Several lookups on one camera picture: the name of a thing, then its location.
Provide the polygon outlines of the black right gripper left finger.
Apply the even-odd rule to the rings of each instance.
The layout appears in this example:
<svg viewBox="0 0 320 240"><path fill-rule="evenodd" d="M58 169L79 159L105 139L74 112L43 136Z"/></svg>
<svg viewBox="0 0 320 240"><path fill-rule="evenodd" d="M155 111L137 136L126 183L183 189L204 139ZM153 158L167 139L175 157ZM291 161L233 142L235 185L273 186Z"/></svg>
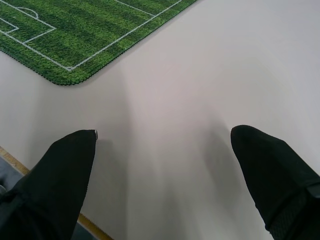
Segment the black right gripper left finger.
<svg viewBox="0 0 320 240"><path fill-rule="evenodd" d="M0 240L71 240L83 206L98 133L78 130L55 141L0 197Z"/></svg>

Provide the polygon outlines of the green football pitch mat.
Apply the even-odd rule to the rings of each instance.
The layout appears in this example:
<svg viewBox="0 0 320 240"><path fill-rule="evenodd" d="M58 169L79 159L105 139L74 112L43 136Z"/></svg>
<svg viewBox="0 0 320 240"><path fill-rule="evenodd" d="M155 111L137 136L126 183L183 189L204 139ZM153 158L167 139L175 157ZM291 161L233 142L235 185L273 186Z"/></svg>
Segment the green football pitch mat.
<svg viewBox="0 0 320 240"><path fill-rule="evenodd" d="M197 0L0 0L0 51L80 84Z"/></svg>

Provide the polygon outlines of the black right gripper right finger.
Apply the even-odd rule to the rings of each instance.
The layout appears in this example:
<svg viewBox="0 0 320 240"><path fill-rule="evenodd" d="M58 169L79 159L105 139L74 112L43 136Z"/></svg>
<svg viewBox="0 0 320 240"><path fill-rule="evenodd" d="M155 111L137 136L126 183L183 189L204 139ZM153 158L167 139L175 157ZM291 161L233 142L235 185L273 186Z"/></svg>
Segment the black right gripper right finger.
<svg viewBox="0 0 320 240"><path fill-rule="evenodd" d="M320 240L320 175L285 141L255 127L233 127L230 141L272 238Z"/></svg>

